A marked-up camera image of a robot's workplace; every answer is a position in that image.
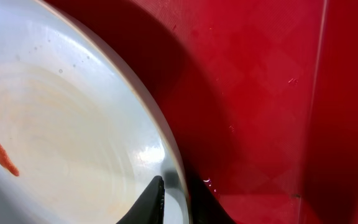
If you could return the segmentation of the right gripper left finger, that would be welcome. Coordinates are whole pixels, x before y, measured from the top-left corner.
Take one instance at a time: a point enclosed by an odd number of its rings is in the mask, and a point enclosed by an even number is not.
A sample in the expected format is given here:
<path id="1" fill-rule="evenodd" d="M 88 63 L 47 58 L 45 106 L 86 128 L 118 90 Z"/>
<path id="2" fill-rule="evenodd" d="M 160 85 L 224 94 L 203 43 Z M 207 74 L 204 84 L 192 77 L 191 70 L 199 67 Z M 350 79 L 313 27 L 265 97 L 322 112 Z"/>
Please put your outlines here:
<path id="1" fill-rule="evenodd" d="M 163 224 L 165 188 L 156 175 L 117 224 Z"/>

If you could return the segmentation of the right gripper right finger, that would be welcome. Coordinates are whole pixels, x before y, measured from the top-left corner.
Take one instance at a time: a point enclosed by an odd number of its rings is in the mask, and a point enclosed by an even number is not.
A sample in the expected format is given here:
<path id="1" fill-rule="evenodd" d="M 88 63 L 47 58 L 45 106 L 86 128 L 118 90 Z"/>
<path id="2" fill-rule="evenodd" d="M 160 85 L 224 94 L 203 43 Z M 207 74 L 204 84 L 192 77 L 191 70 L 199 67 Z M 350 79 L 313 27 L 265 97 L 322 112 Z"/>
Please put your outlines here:
<path id="1" fill-rule="evenodd" d="M 235 224 L 198 177 L 190 179 L 190 201 L 194 224 Z"/>

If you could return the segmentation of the white plate top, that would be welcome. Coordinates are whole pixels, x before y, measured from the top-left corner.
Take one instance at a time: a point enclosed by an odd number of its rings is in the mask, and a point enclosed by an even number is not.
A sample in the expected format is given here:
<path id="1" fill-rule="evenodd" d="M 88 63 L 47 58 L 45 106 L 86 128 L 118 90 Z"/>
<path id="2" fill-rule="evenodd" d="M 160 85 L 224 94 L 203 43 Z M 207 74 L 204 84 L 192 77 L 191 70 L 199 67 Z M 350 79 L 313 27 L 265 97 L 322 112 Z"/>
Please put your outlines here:
<path id="1" fill-rule="evenodd" d="M 150 181 L 191 223 L 175 138 L 130 66 L 43 1 L 0 1 L 0 223 L 117 223 Z"/>

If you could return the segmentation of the red plastic tray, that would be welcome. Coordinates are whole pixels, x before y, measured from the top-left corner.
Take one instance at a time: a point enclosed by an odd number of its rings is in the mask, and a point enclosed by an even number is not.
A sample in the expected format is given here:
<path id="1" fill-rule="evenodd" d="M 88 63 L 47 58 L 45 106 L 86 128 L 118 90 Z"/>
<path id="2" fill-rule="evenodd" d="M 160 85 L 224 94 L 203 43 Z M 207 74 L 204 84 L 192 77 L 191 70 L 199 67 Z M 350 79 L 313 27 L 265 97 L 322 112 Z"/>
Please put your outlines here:
<path id="1" fill-rule="evenodd" d="M 358 223 L 358 1 L 54 1 L 135 71 L 237 223 Z"/>

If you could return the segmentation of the red sauce stain top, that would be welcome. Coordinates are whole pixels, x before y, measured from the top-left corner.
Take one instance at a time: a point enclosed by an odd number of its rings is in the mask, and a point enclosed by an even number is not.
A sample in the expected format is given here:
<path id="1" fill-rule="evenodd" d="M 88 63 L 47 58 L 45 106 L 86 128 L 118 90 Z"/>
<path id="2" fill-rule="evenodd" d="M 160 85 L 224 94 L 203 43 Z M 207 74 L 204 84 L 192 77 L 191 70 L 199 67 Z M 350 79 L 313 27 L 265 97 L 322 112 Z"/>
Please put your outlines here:
<path id="1" fill-rule="evenodd" d="M 16 177 L 20 175 L 18 168 L 13 164 L 6 150 L 2 147 L 1 144 L 0 144 L 0 165 L 6 170 L 8 170 L 12 175 Z"/>

